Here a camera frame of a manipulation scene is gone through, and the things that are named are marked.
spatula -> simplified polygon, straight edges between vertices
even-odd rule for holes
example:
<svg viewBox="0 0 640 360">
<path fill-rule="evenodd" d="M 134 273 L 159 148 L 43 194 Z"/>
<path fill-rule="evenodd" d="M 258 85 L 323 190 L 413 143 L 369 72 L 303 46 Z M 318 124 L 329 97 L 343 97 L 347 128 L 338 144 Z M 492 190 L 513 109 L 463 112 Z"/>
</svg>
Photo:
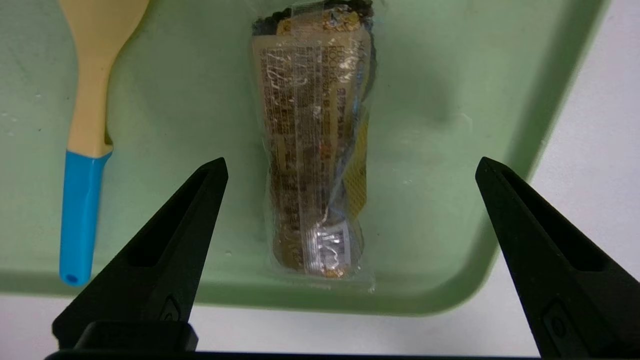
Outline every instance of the spatula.
<svg viewBox="0 0 640 360">
<path fill-rule="evenodd" d="M 91 277 L 104 165 L 109 72 L 147 9 L 148 0 L 60 0 L 76 43 L 78 85 L 65 162 L 60 277 L 72 286 Z"/>
</svg>

white table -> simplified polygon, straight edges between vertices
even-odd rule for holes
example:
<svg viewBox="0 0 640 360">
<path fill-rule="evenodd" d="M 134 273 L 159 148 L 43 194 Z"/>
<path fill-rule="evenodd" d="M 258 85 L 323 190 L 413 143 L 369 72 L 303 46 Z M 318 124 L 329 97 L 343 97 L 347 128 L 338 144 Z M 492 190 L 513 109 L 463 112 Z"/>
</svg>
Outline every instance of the white table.
<svg viewBox="0 0 640 360">
<path fill-rule="evenodd" d="M 533 186 L 640 279 L 640 1 L 614 0 Z M 56 350 L 51 322 L 70 299 L 0 297 L 0 358 Z M 466 304 L 427 318 L 196 306 L 199 350 L 536 356 L 503 258 Z"/>
</svg>

plastic tray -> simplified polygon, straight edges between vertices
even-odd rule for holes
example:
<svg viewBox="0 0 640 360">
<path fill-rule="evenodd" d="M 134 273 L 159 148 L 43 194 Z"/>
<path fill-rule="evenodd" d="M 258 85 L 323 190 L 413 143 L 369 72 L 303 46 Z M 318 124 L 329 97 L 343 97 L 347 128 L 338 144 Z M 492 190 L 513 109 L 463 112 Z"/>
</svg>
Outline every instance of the plastic tray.
<svg viewBox="0 0 640 360">
<path fill-rule="evenodd" d="M 490 156 L 531 173 L 605 5 L 388 1 L 376 27 L 380 67 L 361 220 L 377 286 L 350 293 L 299 287 L 269 271 L 246 3 L 152 2 L 111 76 L 115 151 L 94 273 L 192 171 L 224 156 L 230 181 L 197 301 L 397 315 L 460 304 L 497 252 L 476 165 Z M 57 2 L 1 7 L 0 290 L 71 295 L 78 290 L 57 272 L 74 45 Z"/>
</svg>

